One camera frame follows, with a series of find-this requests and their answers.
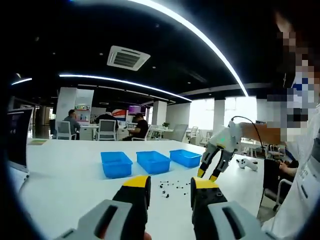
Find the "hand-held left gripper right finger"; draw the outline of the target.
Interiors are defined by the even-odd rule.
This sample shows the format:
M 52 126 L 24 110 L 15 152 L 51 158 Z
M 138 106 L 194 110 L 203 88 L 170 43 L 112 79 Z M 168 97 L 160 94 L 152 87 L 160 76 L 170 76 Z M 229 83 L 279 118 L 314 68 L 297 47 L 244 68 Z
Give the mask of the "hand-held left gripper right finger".
M 259 221 L 235 201 L 228 201 L 219 186 L 199 177 L 190 180 L 192 224 L 197 240 L 275 240 L 261 230 Z

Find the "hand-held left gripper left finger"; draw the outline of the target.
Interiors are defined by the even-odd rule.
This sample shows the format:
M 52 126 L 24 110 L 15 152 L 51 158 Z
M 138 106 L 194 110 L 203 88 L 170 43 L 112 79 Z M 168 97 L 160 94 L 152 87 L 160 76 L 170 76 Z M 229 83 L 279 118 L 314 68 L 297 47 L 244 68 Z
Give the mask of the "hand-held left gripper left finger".
M 77 228 L 61 234 L 61 240 L 143 240 L 148 222 L 151 177 L 127 180 L 112 199 L 103 200 L 83 215 Z

